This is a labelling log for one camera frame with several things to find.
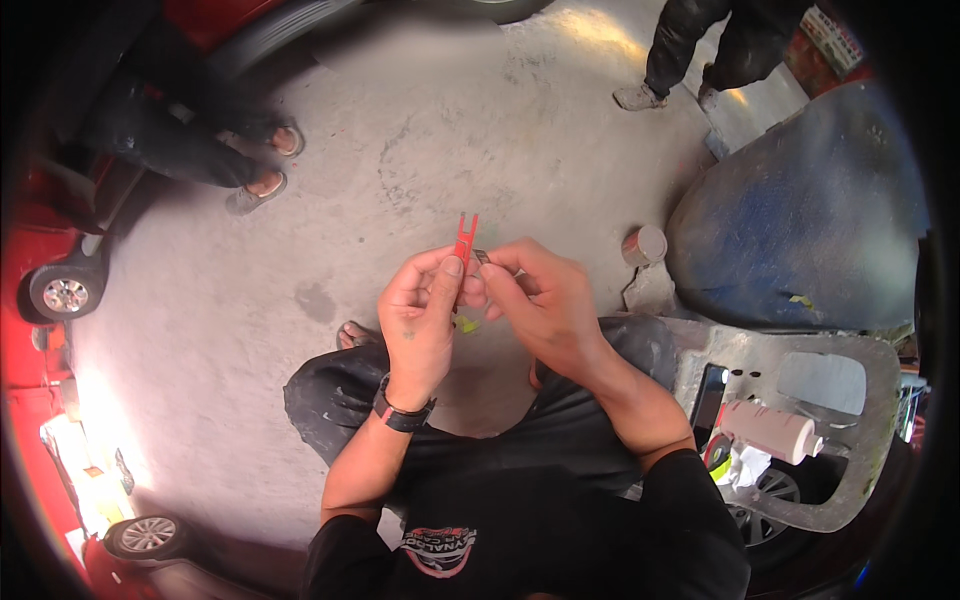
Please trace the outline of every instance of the black wristwatch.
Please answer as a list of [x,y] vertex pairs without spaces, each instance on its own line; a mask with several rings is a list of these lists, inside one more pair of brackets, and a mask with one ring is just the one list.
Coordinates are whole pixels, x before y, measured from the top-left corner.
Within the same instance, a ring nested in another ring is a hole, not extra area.
[[376,396],[373,397],[373,411],[380,417],[383,424],[395,431],[404,433],[419,431],[426,424],[426,420],[430,418],[430,413],[433,412],[433,405],[437,403],[437,399],[430,398],[426,405],[416,413],[404,413],[391,406],[390,402],[387,401],[385,392],[389,382],[390,374],[387,373],[380,380],[380,387],[376,391]]

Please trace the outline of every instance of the red plastic tool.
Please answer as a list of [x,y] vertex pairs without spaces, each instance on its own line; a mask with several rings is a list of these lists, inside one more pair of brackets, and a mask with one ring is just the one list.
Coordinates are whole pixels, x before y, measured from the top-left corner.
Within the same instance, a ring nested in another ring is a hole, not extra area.
[[453,249],[453,253],[457,256],[460,256],[460,260],[464,261],[464,267],[470,262],[470,251],[473,249],[473,236],[477,232],[477,219],[480,215],[473,214],[473,223],[470,225],[470,231],[464,231],[464,222],[467,219],[466,212],[460,213],[460,228],[457,229],[457,244]]

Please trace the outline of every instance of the hand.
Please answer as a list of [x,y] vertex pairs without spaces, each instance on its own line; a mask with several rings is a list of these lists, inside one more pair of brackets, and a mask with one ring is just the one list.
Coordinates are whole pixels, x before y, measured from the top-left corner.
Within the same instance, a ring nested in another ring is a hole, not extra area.
[[414,254],[380,295],[376,312],[390,353],[386,397],[395,408],[423,408],[450,370],[454,305],[487,303],[483,282],[471,276],[479,266],[471,259],[464,278],[465,265],[452,245]]
[[493,300],[487,318],[507,315],[517,338],[543,364],[591,388],[616,353],[600,332],[583,265],[529,237],[487,254],[491,264],[480,267]]

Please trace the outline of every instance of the white bottle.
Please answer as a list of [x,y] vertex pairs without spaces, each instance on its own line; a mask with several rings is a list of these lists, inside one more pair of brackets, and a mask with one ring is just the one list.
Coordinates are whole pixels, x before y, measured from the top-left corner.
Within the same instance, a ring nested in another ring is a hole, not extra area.
[[813,433],[812,419],[743,400],[724,407],[720,431],[791,465],[824,447],[824,439]]

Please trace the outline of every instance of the black t-shirt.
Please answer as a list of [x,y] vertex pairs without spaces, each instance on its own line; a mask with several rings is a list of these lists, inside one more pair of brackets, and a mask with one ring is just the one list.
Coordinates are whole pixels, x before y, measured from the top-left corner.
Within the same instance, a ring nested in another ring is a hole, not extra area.
[[678,450],[638,502],[562,468],[432,481],[393,552],[360,517],[336,516],[310,543],[300,597],[742,598],[749,579],[719,491],[696,452]]

